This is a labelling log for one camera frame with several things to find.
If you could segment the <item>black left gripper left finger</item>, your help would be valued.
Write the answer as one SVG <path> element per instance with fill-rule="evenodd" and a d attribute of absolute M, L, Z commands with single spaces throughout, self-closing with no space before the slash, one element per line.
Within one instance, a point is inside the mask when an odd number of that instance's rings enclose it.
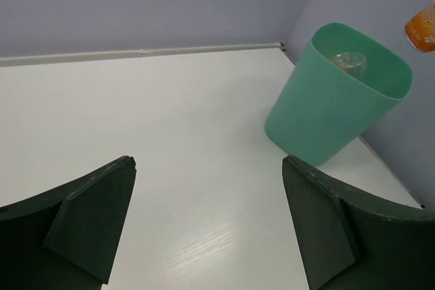
<path fill-rule="evenodd" d="M 101 289 L 133 194 L 122 156 L 83 177 L 1 207 L 2 289 Z"/>

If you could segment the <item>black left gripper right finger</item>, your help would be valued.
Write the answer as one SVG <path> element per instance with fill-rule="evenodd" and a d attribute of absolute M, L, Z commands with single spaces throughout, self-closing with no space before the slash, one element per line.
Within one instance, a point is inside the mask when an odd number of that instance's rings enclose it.
<path fill-rule="evenodd" d="M 433 289 L 434 214 L 323 173 L 296 156 L 283 184 L 310 289 Z"/>

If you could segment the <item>clear jar with silver rim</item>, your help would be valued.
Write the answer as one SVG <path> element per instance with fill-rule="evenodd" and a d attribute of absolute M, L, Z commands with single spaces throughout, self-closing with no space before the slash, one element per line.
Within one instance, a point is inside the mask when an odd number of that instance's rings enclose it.
<path fill-rule="evenodd" d="M 335 54 L 329 58 L 329 61 L 356 79 L 363 79 L 365 75 L 367 59 L 360 52 Z"/>

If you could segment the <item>long orange label bottle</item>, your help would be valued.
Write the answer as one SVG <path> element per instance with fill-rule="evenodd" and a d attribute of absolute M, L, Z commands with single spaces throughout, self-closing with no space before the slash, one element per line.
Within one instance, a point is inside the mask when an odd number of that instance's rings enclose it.
<path fill-rule="evenodd" d="M 415 14 L 404 26 L 410 44 L 423 53 L 434 51 L 434 4 Z"/>

